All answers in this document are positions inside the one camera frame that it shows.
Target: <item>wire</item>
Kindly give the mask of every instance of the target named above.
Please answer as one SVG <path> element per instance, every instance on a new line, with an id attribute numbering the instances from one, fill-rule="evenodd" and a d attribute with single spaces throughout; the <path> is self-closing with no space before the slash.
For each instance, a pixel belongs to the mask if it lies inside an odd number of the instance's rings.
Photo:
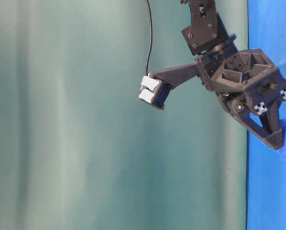
<path id="1" fill-rule="evenodd" d="M 148 22 L 149 22 L 149 48 L 147 53 L 147 59 L 145 64 L 145 73 L 148 76 L 148 65 L 149 65 L 149 58 L 151 56 L 152 48 L 153 48 L 153 21 L 152 21 L 152 12 L 151 12 L 151 5 L 149 4 L 149 0 L 146 0 L 146 6 L 148 11 Z"/>

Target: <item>robotic arm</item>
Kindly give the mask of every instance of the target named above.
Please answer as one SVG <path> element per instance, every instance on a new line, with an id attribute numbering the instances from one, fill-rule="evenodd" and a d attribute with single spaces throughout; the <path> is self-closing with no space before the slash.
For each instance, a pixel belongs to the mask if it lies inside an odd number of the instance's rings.
<path id="1" fill-rule="evenodd" d="M 139 98 L 164 109 L 170 91 L 198 76 L 215 92 L 223 109 L 269 147 L 283 147 L 279 107 L 286 101 L 286 80 L 260 49 L 238 51 L 228 36 L 215 0 L 180 0 L 189 4 L 191 26 L 182 30 L 193 55 L 191 64 L 156 70 L 144 76 Z M 258 116 L 262 127 L 250 118 Z"/>

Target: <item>hole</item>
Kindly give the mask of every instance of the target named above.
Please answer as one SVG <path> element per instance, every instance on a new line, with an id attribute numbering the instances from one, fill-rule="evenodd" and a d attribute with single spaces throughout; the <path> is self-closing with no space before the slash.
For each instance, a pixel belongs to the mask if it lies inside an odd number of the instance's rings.
<path id="1" fill-rule="evenodd" d="M 205 11 L 205 4 L 201 4 L 200 5 L 200 13 L 201 13 L 201 17 L 202 18 L 205 18 L 205 17 L 207 17 L 207 11 Z"/>
<path id="2" fill-rule="evenodd" d="M 256 88 L 256 91 L 260 94 L 267 94 L 268 92 L 272 91 L 276 89 L 276 83 L 275 80 L 273 78 L 270 78 L 269 80 L 265 81 L 264 83 L 262 83 L 261 85 L 259 85 Z"/>
<path id="3" fill-rule="evenodd" d="M 262 128 L 262 122 L 259 119 L 259 117 L 255 116 L 254 114 L 250 113 L 250 118 L 257 124 L 260 126 L 260 128 Z"/>

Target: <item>teal fabric backdrop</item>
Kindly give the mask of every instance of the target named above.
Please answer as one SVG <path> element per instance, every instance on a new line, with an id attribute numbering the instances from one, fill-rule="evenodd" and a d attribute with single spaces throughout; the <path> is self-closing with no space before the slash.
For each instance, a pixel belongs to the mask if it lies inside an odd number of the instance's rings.
<path id="1" fill-rule="evenodd" d="M 192 62 L 189 8 L 151 6 L 150 69 Z M 0 1 L 0 230 L 245 229 L 245 129 L 199 79 L 139 101 L 148 36 L 144 0 Z"/>

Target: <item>blue surface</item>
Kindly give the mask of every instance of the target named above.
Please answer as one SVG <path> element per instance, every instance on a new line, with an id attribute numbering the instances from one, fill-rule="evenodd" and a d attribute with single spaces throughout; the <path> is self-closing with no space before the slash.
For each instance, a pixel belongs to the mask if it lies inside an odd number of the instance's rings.
<path id="1" fill-rule="evenodd" d="M 249 33 L 250 48 L 263 49 L 286 78 L 286 0 L 249 0 Z M 248 181 L 248 230 L 286 230 L 286 153 L 250 134 Z"/>

